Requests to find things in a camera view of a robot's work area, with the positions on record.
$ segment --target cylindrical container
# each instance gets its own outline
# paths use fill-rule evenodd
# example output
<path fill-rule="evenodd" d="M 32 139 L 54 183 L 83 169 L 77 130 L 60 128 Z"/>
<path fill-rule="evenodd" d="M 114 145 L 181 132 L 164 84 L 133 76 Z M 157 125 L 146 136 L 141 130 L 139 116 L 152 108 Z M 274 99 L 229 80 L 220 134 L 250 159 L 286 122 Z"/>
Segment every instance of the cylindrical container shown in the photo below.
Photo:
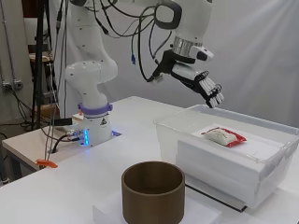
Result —
<path fill-rule="evenodd" d="M 179 224 L 185 209 L 185 175 L 170 163 L 148 161 L 121 178 L 122 212 L 128 224 Z"/>

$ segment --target white table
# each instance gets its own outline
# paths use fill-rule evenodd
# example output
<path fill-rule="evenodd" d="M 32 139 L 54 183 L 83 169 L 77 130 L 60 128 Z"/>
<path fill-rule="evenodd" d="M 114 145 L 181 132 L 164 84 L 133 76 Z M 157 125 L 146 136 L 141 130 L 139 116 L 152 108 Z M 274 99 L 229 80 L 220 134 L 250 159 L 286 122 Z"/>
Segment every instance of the white table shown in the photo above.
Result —
<path fill-rule="evenodd" d="M 110 119 L 122 136 L 0 188 L 1 223 L 93 224 L 93 205 L 120 190 L 121 174 L 140 161 L 159 160 L 152 123 L 179 107 L 131 97 L 114 104 Z M 223 212 L 225 224 L 297 224 L 299 154 L 281 187 L 255 210 L 240 214 L 187 190 L 195 200 Z"/>

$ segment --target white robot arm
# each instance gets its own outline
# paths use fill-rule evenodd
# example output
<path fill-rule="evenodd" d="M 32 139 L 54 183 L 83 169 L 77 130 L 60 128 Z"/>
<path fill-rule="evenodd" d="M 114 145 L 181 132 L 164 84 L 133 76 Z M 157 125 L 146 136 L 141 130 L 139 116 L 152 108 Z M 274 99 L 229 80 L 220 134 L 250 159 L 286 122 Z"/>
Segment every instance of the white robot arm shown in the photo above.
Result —
<path fill-rule="evenodd" d="M 112 110 L 112 106 L 108 104 L 106 96 L 98 91 L 97 86 L 116 77 L 118 67 L 103 46 L 101 29 L 106 34 L 107 30 L 93 14 L 94 10 L 101 8 L 104 0 L 69 1 L 77 46 L 93 60 L 68 65 L 65 79 L 82 96 L 79 108 L 84 113 L 84 120 L 76 127 L 77 136 L 82 139 L 82 145 L 96 146 L 112 137 L 108 120 L 108 112 Z M 200 93 L 210 107 L 220 104 L 223 100 L 221 86 L 215 85 L 207 77 L 207 71 L 196 71 L 190 66 L 196 60 L 208 61 L 213 58 L 213 54 L 202 46 L 212 0 L 163 1 L 157 5 L 152 0 L 122 1 L 153 7 L 156 24 L 162 29 L 176 31 L 173 48 L 164 52 L 162 61 L 150 79 L 157 80 L 162 74 L 169 74 Z"/>
<path fill-rule="evenodd" d="M 196 71 L 190 66 L 196 60 L 207 62 L 214 58 L 214 54 L 203 47 L 211 11 L 212 0 L 166 1 L 156 7 L 156 24 L 162 29 L 175 30 L 176 38 L 173 48 L 164 53 L 152 77 L 170 74 L 200 93 L 207 105 L 215 107 L 224 100 L 221 85 L 207 77 L 208 71 Z"/>

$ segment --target plastic storage bin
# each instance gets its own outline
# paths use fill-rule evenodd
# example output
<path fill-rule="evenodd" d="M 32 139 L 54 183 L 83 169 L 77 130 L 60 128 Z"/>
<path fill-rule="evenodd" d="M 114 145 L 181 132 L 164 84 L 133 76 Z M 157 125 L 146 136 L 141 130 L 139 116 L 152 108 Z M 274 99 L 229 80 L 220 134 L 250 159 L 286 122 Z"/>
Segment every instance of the plastic storage bin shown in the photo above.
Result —
<path fill-rule="evenodd" d="M 299 129 L 206 105 L 154 122 L 163 161 L 250 208 L 258 206 L 283 180 L 299 143 Z M 213 125 L 243 134 L 252 150 L 223 147 L 198 134 Z"/>

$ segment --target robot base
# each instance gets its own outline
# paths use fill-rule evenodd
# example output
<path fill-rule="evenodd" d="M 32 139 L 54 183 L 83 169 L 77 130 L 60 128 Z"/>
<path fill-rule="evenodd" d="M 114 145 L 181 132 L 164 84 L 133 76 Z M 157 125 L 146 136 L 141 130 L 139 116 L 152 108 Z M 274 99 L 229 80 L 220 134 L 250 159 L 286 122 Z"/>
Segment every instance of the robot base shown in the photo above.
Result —
<path fill-rule="evenodd" d="M 110 140 L 113 136 L 108 115 L 84 117 L 78 126 L 81 130 L 80 144 L 85 147 L 95 147 Z"/>

